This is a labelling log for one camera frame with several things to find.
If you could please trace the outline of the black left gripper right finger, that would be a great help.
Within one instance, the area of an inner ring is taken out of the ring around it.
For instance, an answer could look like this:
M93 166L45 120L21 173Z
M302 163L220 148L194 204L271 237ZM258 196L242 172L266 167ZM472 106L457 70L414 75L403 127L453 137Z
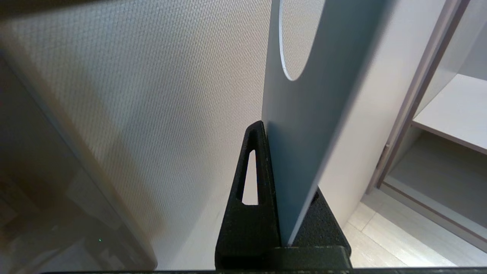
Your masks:
M292 246L351 248L320 189L315 192Z

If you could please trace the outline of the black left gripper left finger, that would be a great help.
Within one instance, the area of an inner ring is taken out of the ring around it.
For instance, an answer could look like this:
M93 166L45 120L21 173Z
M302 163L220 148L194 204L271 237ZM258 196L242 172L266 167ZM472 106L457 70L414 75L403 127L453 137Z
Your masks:
M242 201L251 151L255 152L257 205ZM245 131L215 248L216 269L272 269L281 236L272 161L261 120Z

